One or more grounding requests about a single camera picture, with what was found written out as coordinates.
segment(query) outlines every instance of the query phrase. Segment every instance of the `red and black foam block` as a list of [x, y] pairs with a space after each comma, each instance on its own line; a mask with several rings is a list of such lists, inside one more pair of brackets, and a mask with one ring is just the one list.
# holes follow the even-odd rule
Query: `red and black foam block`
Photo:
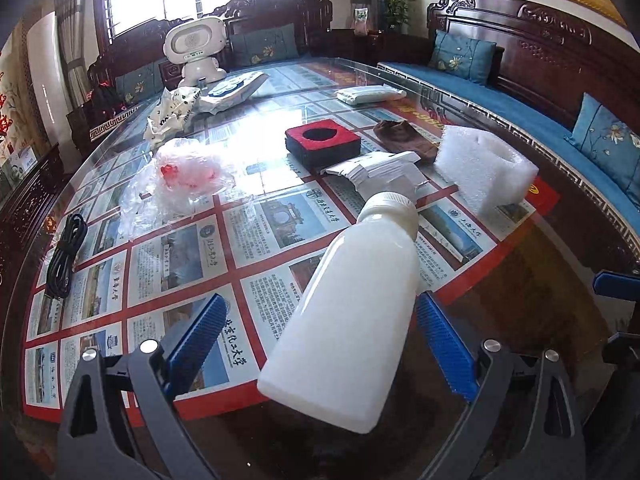
[[331, 119], [290, 128], [285, 146], [306, 168], [322, 168], [360, 155], [360, 137]]

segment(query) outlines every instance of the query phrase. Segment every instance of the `teal pillow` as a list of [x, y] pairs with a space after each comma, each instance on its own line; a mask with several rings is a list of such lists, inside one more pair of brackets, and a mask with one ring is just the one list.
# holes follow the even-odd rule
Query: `teal pillow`
[[153, 97], [164, 89], [158, 66], [161, 61], [154, 61], [125, 75], [117, 76], [116, 93], [127, 105], [131, 106]]
[[229, 40], [238, 66], [299, 57], [293, 23], [246, 34], [232, 34]]
[[572, 145], [598, 166], [640, 206], [640, 136], [589, 94], [582, 98]]
[[472, 40], [438, 30], [429, 66], [485, 86], [494, 52], [493, 41]]

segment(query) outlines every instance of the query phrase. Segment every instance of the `potted plant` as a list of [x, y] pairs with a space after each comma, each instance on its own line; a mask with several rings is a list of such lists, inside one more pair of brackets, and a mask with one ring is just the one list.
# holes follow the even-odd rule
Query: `potted plant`
[[385, 17], [390, 31], [402, 32], [409, 23], [409, 0], [385, 0]]

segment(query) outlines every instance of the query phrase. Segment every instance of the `red flower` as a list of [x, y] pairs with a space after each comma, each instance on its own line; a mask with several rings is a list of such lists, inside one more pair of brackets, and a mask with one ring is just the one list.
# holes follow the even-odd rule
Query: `red flower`
[[7, 130], [12, 124], [14, 124], [13, 120], [6, 115], [0, 114], [0, 136], [6, 137]]

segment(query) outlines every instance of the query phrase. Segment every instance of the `brown cloth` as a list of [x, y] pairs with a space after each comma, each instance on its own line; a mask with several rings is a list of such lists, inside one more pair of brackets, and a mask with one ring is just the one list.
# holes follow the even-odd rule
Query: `brown cloth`
[[421, 136], [408, 121], [380, 121], [373, 127], [373, 132], [391, 153], [415, 152], [428, 163], [432, 163], [438, 154], [438, 147]]

